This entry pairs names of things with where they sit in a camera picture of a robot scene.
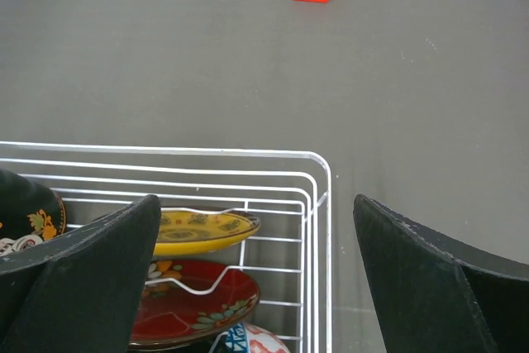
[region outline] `yellow plate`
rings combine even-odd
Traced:
[[[257,232],[260,220],[248,212],[197,208],[206,212],[162,212],[155,255],[202,254],[239,243]]]

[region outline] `gray table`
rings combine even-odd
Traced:
[[[336,352],[384,351],[372,195],[529,262],[529,0],[0,0],[4,140],[308,149],[336,190]]]

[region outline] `white wire dish rack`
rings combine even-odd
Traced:
[[[296,312],[296,324],[290,327],[293,332],[279,332],[294,351],[332,352],[331,170],[320,155],[296,150],[0,141],[0,167],[45,183],[60,193],[68,206],[123,206],[154,193],[160,197],[163,211],[193,208],[190,203],[214,203],[256,214],[263,226],[257,235],[234,246],[238,252],[230,268],[267,277],[293,276],[296,282],[287,285],[296,286],[295,299],[267,297],[271,289],[262,288],[259,308]],[[285,236],[266,227],[278,219],[295,224],[295,235]],[[266,244],[268,249],[250,255],[252,245],[258,244]],[[281,248],[286,245],[294,246],[294,250]],[[274,252],[295,252],[297,265],[267,265],[262,261]],[[196,294],[211,293],[216,286],[196,291],[182,285]]]

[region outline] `red plate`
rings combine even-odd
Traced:
[[[159,260],[148,279],[175,278],[192,289],[209,289],[226,268],[205,260]],[[154,350],[175,347],[228,330],[248,316],[259,301],[257,283],[230,269],[215,290],[193,295],[175,283],[145,286],[129,347]]]

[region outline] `plate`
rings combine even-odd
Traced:
[[[209,289],[226,268],[205,260],[159,260],[148,279],[175,278],[192,289]],[[259,301],[257,283],[240,270],[226,272],[215,290],[194,295],[177,284],[145,286],[129,349],[177,347],[224,332],[248,316]]]
[[[239,243],[260,228],[259,218],[235,210],[197,208],[162,213],[156,256],[202,254]]]
[[[275,334],[264,328],[240,322],[226,336],[226,348],[231,353],[289,353],[287,346]]]
[[[0,169],[0,255],[64,233],[66,209],[51,189]]]

